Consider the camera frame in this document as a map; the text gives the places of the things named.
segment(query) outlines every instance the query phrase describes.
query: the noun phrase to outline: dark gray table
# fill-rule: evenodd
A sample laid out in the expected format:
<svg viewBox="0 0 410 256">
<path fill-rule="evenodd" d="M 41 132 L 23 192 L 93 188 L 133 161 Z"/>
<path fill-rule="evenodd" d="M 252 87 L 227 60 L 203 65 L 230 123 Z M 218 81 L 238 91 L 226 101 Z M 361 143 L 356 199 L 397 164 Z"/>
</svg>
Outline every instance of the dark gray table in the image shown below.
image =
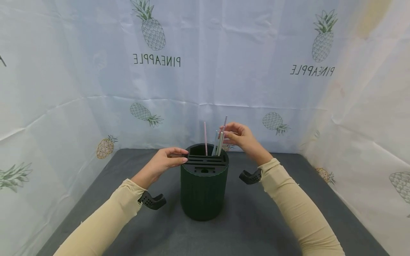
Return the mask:
<svg viewBox="0 0 410 256">
<path fill-rule="evenodd" d="M 124 179 L 137 173 L 155 152 L 119 150 L 38 255 L 53 255 L 80 222 L 102 205 Z M 217 218 L 197 222 L 184 214 L 179 200 L 180 170 L 174 168 L 149 189 L 153 197 L 163 193 L 167 204 L 157 211 L 143 206 L 104 255 L 301 255 L 296 239 L 262 185 L 246 185 L 238 178 L 242 170 L 253 173 L 257 166 L 244 153 L 228 155 L 225 205 Z M 322 211 L 347 256 L 388 255 L 301 155 L 273 155 Z"/>
</svg>

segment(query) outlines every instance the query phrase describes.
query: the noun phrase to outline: wrist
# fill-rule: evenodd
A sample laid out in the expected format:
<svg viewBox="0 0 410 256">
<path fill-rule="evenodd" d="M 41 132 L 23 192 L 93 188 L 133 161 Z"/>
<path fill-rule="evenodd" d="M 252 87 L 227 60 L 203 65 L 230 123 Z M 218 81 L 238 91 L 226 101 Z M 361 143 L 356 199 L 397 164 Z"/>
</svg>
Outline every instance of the wrist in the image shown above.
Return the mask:
<svg viewBox="0 0 410 256">
<path fill-rule="evenodd" d="M 258 149 L 255 151 L 255 162 L 258 166 L 268 163 L 272 160 L 273 156 L 269 153 L 262 145 L 259 145 Z"/>
<path fill-rule="evenodd" d="M 144 189 L 148 189 L 156 180 L 158 180 L 158 177 L 153 175 L 152 172 L 144 170 L 144 168 L 131 179 L 132 182 Z"/>
</svg>

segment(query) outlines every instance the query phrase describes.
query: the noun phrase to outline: woman's left hand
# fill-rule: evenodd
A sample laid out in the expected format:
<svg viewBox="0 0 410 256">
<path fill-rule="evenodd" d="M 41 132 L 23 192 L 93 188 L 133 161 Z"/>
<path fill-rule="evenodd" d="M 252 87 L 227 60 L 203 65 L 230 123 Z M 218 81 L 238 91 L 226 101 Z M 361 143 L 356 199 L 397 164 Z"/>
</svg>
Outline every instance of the woman's left hand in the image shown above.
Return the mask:
<svg viewBox="0 0 410 256">
<path fill-rule="evenodd" d="M 166 170 L 186 163 L 188 159 L 182 157 L 183 154 L 188 154 L 188 151 L 178 147 L 160 149 L 131 180 L 148 189 Z"/>
</svg>

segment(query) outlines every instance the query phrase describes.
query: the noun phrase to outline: woman's right hand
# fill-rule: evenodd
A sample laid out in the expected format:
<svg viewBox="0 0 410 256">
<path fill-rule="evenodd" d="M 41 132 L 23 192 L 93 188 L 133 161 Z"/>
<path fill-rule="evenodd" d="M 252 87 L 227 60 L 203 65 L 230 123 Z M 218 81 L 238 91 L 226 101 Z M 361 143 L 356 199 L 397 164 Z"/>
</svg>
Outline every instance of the woman's right hand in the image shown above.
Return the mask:
<svg viewBox="0 0 410 256">
<path fill-rule="evenodd" d="M 273 156 L 262 147 L 253 136 L 249 127 L 237 122 L 230 122 L 225 127 L 225 144 L 239 146 L 258 166 L 269 162 Z"/>
</svg>

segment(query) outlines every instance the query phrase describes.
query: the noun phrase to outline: hand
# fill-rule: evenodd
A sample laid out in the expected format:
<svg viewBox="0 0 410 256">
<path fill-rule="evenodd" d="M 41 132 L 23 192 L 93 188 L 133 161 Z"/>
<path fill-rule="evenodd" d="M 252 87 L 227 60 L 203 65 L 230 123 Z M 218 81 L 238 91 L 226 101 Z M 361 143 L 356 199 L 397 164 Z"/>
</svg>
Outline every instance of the hand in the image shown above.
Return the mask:
<svg viewBox="0 0 410 256">
<path fill-rule="evenodd" d="M 168 147 L 158 150 L 151 160 L 131 180 L 144 189 L 148 189 L 152 183 L 169 168 L 180 166 L 188 161 L 182 157 L 188 151 L 178 147 Z"/>
<path fill-rule="evenodd" d="M 249 127 L 237 122 L 230 122 L 225 127 L 224 143 L 239 146 L 258 166 L 269 162 L 273 156 L 262 147 L 253 136 Z"/>
</svg>

